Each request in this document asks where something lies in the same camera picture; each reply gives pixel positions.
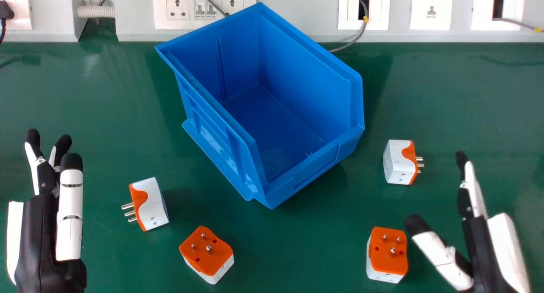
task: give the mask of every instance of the plug pin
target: plug pin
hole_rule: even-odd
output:
[[[123,206],[121,206],[121,209],[122,210],[127,210],[127,209],[130,209],[134,207],[134,203],[128,203],[128,204],[124,204]]]

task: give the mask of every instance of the blue plastic bin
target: blue plastic bin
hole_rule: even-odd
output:
[[[246,200],[275,208],[365,129],[361,76],[262,3],[156,49],[176,73],[183,128]]]

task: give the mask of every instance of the white outlet plate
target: white outlet plate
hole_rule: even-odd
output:
[[[15,18],[6,21],[7,30],[32,30],[30,0],[5,0],[15,13]]]
[[[453,0],[412,0],[410,30],[449,30]]]
[[[176,6],[175,1],[177,0],[173,0],[173,2],[171,0],[153,0],[155,29],[194,30],[224,18],[206,0],[179,0],[182,3],[180,7]],[[257,0],[212,1],[229,14],[236,13],[257,3]]]
[[[338,30],[359,30],[363,25],[358,20],[359,0],[338,0]],[[389,28],[389,1],[369,0],[369,23],[366,30],[387,30]]]
[[[494,0],[474,0],[472,7],[472,25],[470,29],[481,31],[519,31],[521,27],[518,25],[492,20],[493,1]],[[503,18],[521,22],[524,2],[525,0],[504,0]]]

